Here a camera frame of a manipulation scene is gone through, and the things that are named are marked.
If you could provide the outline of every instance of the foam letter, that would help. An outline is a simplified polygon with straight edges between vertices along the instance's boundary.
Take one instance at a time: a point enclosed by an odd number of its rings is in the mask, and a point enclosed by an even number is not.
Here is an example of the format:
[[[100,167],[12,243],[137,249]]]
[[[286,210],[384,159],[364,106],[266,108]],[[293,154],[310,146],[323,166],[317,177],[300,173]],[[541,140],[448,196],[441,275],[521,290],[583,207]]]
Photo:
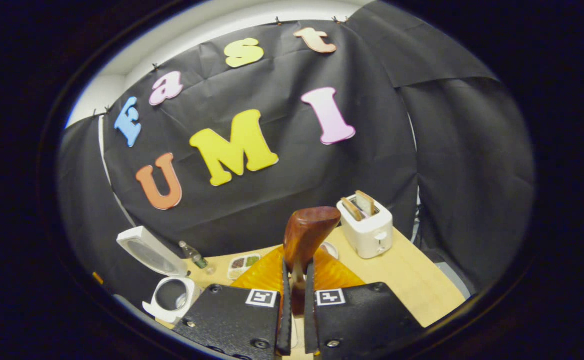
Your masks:
[[[127,139],[127,146],[130,148],[134,146],[136,137],[138,137],[139,132],[141,132],[141,124],[134,124],[132,121],[138,120],[138,111],[133,108],[136,104],[136,98],[130,96],[121,112],[119,112],[116,121],[114,121],[114,129],[121,130],[121,133],[125,135]]]
[[[180,94],[183,85],[180,84],[180,71],[172,71],[161,76],[152,85],[152,95],[150,95],[150,105],[155,107],[167,99],[173,99]]]
[[[246,64],[255,63],[263,57],[265,53],[258,47],[258,40],[255,38],[240,39],[230,43],[225,47],[223,53],[228,57],[225,59],[232,68],[239,68]]]
[[[334,88],[318,88],[301,96],[301,101],[308,103],[323,130],[321,142],[330,145],[353,137],[356,131],[343,120],[334,101]]]
[[[198,148],[210,171],[210,184],[217,187],[232,180],[232,174],[224,171],[221,163],[233,173],[243,174],[243,153],[248,157],[249,171],[259,171],[278,162],[263,138],[258,125],[260,112],[252,109],[240,112],[232,119],[230,142],[211,129],[204,129],[189,139],[189,145]]]
[[[328,36],[325,32],[306,27],[295,32],[294,36],[303,39],[305,45],[317,53],[333,53],[336,51],[336,46],[333,43],[324,43],[323,39],[321,39]]]
[[[156,160],[156,166],[163,171],[163,176],[170,187],[170,193],[167,196],[159,193],[154,178],[152,178],[151,165],[144,166],[136,173],[136,180],[141,183],[145,196],[150,201],[150,204],[158,210],[173,208],[180,203],[180,198],[182,197],[180,183],[178,183],[178,178],[176,177],[176,173],[174,173],[174,166],[171,163],[173,158],[174,155],[168,152],[159,156]]]

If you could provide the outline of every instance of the wooden table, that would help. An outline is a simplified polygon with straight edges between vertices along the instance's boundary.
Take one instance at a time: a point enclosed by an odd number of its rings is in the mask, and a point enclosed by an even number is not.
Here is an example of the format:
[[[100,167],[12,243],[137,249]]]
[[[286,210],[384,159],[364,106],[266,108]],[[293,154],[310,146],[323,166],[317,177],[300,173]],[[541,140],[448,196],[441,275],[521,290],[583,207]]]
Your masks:
[[[341,227],[335,228],[326,239],[337,248],[338,260],[342,264],[367,284],[376,282],[387,284],[424,328],[449,314],[465,301],[461,292],[436,265],[396,229],[394,229],[392,240],[392,248],[382,255],[372,259],[361,259],[347,243]],[[206,257],[207,262],[216,267],[212,275],[207,275],[202,269],[193,266],[189,260],[184,261],[188,262],[187,268],[191,271],[190,278],[199,287],[204,289],[211,284],[230,285],[233,281],[227,278],[227,267],[232,259],[251,253],[264,256],[278,246],[232,255]],[[303,344],[303,318],[295,317],[294,322],[298,344],[292,349],[290,358],[311,359],[312,354],[305,354]],[[171,324],[162,324],[173,328]]]

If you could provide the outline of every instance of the yellow letter m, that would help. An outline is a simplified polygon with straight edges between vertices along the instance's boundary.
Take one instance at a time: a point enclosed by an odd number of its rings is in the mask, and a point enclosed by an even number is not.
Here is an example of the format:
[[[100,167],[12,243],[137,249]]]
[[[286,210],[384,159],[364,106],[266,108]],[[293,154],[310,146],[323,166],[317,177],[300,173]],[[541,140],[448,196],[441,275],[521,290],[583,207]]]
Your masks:
[[[259,171],[278,162],[278,156],[269,150],[263,138],[258,119],[260,112],[255,109],[237,114],[232,119],[230,142],[211,129],[201,130],[189,139],[189,145],[198,148],[212,175],[210,184],[217,187],[232,180],[232,174],[224,171],[221,163],[241,176],[244,153],[249,171]]]

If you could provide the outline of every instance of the pink letter i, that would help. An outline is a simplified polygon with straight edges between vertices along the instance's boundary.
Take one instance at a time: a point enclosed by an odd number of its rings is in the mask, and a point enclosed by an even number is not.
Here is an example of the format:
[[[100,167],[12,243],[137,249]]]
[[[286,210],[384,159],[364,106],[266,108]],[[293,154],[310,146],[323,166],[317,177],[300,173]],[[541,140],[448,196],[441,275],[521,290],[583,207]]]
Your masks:
[[[331,145],[353,137],[356,131],[353,126],[349,126],[343,120],[334,101],[334,88],[318,88],[301,96],[301,101],[308,103],[323,130],[321,143]]]

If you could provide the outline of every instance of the white appliance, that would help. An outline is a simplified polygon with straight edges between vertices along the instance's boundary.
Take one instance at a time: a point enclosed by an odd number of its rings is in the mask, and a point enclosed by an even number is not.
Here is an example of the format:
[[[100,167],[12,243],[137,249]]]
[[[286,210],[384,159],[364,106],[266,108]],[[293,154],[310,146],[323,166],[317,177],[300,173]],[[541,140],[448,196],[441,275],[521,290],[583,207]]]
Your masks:
[[[356,195],[346,198],[356,204]],[[340,211],[340,223],[349,245],[363,259],[381,255],[392,247],[392,214],[374,202],[375,213],[361,221],[356,221],[340,200],[336,204]]]
[[[164,322],[178,323],[201,294],[187,277],[187,264],[143,226],[121,232],[116,242],[146,267],[168,276],[156,286],[152,303],[143,301],[143,309]]]

